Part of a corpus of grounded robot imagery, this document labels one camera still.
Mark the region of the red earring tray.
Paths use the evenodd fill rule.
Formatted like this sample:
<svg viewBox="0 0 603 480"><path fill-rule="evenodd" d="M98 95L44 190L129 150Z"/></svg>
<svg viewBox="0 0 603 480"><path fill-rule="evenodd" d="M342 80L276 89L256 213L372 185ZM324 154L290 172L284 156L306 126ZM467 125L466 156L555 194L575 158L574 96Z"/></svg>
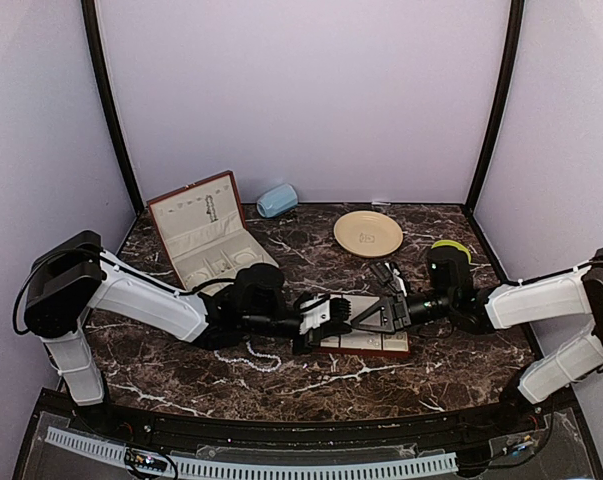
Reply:
<svg viewBox="0 0 603 480"><path fill-rule="evenodd" d="M410 354L410 345L405 331L389 335L353 330L346 335L324 339L315 351L377 357L407 357Z"/></svg>

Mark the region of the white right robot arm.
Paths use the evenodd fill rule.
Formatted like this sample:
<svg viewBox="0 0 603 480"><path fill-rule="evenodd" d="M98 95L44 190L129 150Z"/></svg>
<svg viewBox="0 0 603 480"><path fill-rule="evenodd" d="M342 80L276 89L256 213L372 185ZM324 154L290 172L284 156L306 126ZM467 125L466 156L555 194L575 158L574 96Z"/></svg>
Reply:
<svg viewBox="0 0 603 480"><path fill-rule="evenodd" d="M439 241L427 252L431 288L410 290L393 263L373 270L392 293L355 316L356 330L395 334L446 318L458 330L491 334L523 324L588 317L588 323L552 353L519 370L500 395L491 424L515 432L530 416L530 405L593 372L603 371L603 248L574 267L532 279L478 288L471 255L461 244Z"/></svg>

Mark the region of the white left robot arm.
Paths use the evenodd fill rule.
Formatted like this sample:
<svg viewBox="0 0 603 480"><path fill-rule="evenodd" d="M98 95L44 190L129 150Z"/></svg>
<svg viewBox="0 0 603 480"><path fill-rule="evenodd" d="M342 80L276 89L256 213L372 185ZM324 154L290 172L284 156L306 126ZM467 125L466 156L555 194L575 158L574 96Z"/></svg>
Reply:
<svg viewBox="0 0 603 480"><path fill-rule="evenodd" d="M82 417L101 436L122 427L121 412L106 401L106 385L82 330L92 310L122 315L205 350L233 347L248 335L289 339L305 353L337 320L332 296L283 297L284 276L256 263L232 278L206 280L191 290L173 287L121 261L84 230L37 258L12 308L17 335L46 345Z"/></svg>

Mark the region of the red wooden jewelry box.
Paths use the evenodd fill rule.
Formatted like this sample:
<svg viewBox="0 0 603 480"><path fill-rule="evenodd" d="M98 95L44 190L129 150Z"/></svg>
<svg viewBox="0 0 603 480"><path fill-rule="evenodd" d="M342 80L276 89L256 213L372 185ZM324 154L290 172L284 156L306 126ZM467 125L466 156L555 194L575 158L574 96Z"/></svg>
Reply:
<svg viewBox="0 0 603 480"><path fill-rule="evenodd" d="M277 262L247 229L234 174L225 171L152 199L149 211L170 263L186 290L186 278L207 268L211 279L234 278L255 263ZM249 250L257 259L237 265L232 257ZM215 263L232 269L220 273Z"/></svg>

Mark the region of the silver bangle back compartment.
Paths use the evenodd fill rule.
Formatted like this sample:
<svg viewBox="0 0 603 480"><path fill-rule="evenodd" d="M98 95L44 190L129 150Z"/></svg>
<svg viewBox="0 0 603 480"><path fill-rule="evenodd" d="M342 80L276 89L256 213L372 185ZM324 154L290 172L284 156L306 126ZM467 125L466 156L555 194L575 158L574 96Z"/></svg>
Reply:
<svg viewBox="0 0 603 480"><path fill-rule="evenodd" d="M255 261L257 259L257 255L253 251L243 250L237 252L232 259L237 265L245 265Z"/></svg>

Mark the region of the silver bangle compartment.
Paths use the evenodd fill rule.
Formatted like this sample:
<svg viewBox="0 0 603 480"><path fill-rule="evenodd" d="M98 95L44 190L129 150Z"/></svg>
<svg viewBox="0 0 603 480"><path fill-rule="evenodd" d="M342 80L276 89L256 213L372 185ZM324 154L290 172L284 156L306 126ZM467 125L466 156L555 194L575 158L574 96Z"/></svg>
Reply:
<svg viewBox="0 0 603 480"><path fill-rule="evenodd" d="M243 250L237 252L232 259L237 265L245 265L255 261L257 259L257 255L253 251Z"/></svg>
<svg viewBox="0 0 603 480"><path fill-rule="evenodd" d="M186 287L191 289L209 280L211 274L207 268L201 268L189 274L186 278Z"/></svg>

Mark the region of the silver bangle left compartment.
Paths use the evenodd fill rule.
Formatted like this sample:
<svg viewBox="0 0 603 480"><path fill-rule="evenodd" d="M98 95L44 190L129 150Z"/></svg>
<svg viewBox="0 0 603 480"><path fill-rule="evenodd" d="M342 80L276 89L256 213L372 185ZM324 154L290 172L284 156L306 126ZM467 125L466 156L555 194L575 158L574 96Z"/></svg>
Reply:
<svg viewBox="0 0 603 480"><path fill-rule="evenodd" d="M191 289L209 280L211 274L207 268L201 268L189 274L186 278L186 287Z"/></svg>

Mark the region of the cream ceramic plate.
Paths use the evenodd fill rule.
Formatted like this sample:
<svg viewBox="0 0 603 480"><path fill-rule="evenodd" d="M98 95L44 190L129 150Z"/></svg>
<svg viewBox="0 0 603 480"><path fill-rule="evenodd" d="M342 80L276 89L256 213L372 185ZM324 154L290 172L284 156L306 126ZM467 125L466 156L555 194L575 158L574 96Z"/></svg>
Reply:
<svg viewBox="0 0 603 480"><path fill-rule="evenodd" d="M334 224L334 237L346 251L363 257L378 258L396 251L403 243L399 224L374 211L354 211L342 215Z"/></svg>

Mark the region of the green small bowl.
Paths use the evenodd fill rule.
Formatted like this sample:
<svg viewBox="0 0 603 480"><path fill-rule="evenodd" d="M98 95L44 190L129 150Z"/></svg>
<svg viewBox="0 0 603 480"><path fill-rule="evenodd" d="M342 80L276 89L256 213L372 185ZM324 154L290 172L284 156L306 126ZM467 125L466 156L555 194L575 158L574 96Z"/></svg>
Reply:
<svg viewBox="0 0 603 480"><path fill-rule="evenodd" d="M449 239L442 239L442 240L437 240L436 242L434 242L431 245L432 249L443 248L443 247L455 248L456 250L458 250L466 255L469 263L472 262L472 256L471 256L470 250L466 246L464 246L463 244L461 244L457 241L449 240Z"/></svg>

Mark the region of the light blue cup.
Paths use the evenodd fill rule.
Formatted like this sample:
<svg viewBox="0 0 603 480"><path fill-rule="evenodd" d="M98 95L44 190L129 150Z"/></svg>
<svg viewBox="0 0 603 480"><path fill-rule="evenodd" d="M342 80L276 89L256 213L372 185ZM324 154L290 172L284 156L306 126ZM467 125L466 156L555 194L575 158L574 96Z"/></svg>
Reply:
<svg viewBox="0 0 603 480"><path fill-rule="evenodd" d="M298 195L290 184L282 184L265 192L256 203L258 214L263 218L274 218L298 205Z"/></svg>

